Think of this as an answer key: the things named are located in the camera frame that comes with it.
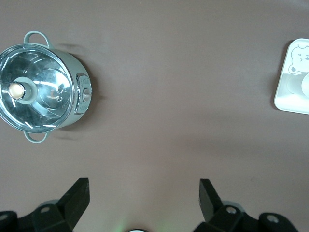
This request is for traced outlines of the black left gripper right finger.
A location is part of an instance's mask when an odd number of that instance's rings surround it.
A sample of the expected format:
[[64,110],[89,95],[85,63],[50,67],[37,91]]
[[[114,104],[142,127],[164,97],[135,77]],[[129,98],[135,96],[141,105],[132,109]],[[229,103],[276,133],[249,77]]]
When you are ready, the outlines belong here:
[[196,232],[237,232],[243,213],[234,205],[224,204],[209,179],[200,179],[199,204],[204,222]]

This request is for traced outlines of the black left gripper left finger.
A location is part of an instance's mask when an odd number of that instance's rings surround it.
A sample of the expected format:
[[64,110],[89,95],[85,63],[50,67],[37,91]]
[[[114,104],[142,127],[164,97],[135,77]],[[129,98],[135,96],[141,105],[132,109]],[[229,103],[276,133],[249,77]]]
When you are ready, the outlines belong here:
[[79,178],[56,204],[45,204],[33,212],[36,232],[71,232],[90,202],[88,178]]

